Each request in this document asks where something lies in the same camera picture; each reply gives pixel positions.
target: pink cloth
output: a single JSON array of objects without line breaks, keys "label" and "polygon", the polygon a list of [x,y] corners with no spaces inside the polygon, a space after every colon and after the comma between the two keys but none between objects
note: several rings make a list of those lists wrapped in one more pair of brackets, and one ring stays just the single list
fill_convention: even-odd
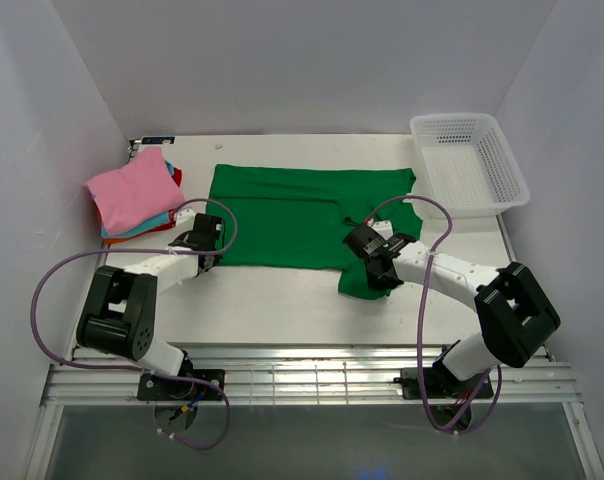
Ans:
[{"label": "pink cloth", "polygon": [[147,147],[119,170],[85,183],[109,235],[120,235],[184,202],[160,147]]}]

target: white plastic basket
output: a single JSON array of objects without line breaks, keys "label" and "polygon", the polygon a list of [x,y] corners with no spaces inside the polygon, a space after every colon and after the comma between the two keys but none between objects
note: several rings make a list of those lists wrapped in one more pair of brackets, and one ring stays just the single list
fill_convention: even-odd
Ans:
[{"label": "white plastic basket", "polygon": [[481,113],[423,115],[411,133],[428,195],[455,217],[497,215],[529,190],[497,120]]}]

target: green cloth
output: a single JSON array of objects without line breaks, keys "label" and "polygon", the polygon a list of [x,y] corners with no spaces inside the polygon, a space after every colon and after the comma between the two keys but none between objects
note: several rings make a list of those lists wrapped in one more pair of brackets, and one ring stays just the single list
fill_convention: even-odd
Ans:
[{"label": "green cloth", "polygon": [[[339,292],[366,299],[388,295],[368,288],[364,263],[342,240],[377,205],[410,192],[414,182],[410,168],[331,171],[217,165],[209,197],[233,211],[239,228],[220,264],[336,269],[343,272]],[[228,240],[233,229],[228,214],[213,204],[206,212],[225,219]],[[388,205],[376,220],[391,220],[394,232],[416,238],[422,228],[410,203]]]}]

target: white wall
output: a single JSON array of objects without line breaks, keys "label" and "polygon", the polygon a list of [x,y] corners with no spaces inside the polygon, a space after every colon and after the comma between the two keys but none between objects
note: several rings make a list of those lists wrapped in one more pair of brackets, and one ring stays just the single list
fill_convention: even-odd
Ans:
[{"label": "white wall", "polygon": [[[92,175],[126,142],[49,0],[0,0],[0,479],[19,478],[47,359],[29,330],[31,293],[54,262],[98,245]],[[44,292],[46,341],[63,351],[91,260]]]},{"label": "white wall", "polygon": [[562,317],[604,461],[604,0],[559,0],[498,111],[531,202],[506,216]]},{"label": "white wall", "polygon": [[554,0],[53,0],[127,138],[495,113]]}]

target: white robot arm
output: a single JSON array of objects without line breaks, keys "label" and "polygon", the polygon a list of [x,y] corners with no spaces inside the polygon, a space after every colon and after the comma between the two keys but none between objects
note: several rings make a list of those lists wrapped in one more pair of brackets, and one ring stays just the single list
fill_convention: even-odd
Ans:
[{"label": "white robot arm", "polygon": [[[361,258],[370,288],[395,288],[403,282],[423,284],[429,248],[398,233],[385,239],[366,224],[344,243]],[[449,346],[434,362],[435,382],[456,391],[486,370],[505,363],[523,367],[560,326],[560,318],[531,271],[512,262],[504,268],[468,263],[435,254],[429,287],[478,314],[481,332]]]},{"label": "white robot arm", "polygon": [[96,270],[76,331],[78,344],[124,357],[146,370],[184,375],[192,369],[186,353],[154,336],[156,298],[174,285],[213,268],[219,255],[184,254],[214,251],[223,229],[220,217],[189,211],[181,222],[193,228],[170,244],[172,255],[158,255],[124,268]]}]

